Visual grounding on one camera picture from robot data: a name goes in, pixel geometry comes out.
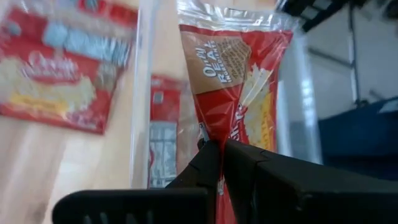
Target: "white wall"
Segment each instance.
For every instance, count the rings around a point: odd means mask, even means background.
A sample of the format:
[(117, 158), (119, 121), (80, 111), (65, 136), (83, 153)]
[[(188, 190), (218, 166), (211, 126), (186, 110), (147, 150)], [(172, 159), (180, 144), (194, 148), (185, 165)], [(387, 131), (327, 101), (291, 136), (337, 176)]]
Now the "white wall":
[[(372, 19), (355, 12), (358, 45), (358, 72), (361, 96), (370, 102), (370, 89), (385, 98), (398, 96), (397, 23), (382, 21), (380, 10), (370, 2), (364, 7)], [(348, 60), (348, 9), (307, 34), (308, 45)], [(326, 118), (353, 108), (350, 70), (325, 59), (311, 56), (313, 85), (318, 117)]]

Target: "barcode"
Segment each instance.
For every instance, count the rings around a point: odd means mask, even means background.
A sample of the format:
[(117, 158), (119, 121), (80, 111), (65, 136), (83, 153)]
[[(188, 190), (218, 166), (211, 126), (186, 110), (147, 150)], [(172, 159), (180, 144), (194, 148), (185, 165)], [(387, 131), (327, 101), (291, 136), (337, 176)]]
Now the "barcode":
[(163, 103), (163, 92), (154, 93), (154, 103)]

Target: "transparent container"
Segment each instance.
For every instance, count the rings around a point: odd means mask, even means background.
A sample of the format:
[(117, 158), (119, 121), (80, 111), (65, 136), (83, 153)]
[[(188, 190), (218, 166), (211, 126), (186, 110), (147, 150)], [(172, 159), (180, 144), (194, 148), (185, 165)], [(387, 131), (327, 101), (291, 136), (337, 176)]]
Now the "transparent container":
[[(234, 4), (222, 2), (222, 6)], [(147, 188), (149, 177), (151, 75), (188, 80), (175, 0), (140, 2), (132, 116), (133, 188)], [(322, 163), (317, 114), (305, 38), (294, 35), (280, 66), (277, 96), (277, 138), (281, 154)]]

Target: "wooden table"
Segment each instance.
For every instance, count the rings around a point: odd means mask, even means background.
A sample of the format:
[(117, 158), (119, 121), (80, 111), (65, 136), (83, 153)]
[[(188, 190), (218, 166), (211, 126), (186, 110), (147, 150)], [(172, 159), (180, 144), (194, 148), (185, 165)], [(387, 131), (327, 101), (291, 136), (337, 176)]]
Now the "wooden table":
[[(139, 2), (126, 1), (136, 7)], [(167, 10), (157, 17), (154, 72), (184, 77), (175, 1), (162, 1)], [(222, 4), (241, 7), (240, 2)], [(274, 5), (244, 2), (248, 7)], [(0, 116), (0, 223), (51, 223), (55, 203), (77, 190), (144, 186), (144, 152), (136, 151), (131, 160), (133, 79), (130, 69), (123, 76), (124, 85), (104, 136)]]

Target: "clear plastic packaging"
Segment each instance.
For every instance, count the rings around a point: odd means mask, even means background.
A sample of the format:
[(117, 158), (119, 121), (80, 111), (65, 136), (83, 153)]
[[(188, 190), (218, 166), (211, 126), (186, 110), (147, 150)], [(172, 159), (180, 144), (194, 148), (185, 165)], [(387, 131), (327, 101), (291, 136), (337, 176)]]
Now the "clear plastic packaging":
[(136, 26), (50, 1), (8, 2), (1, 18), (0, 114), (104, 133)]

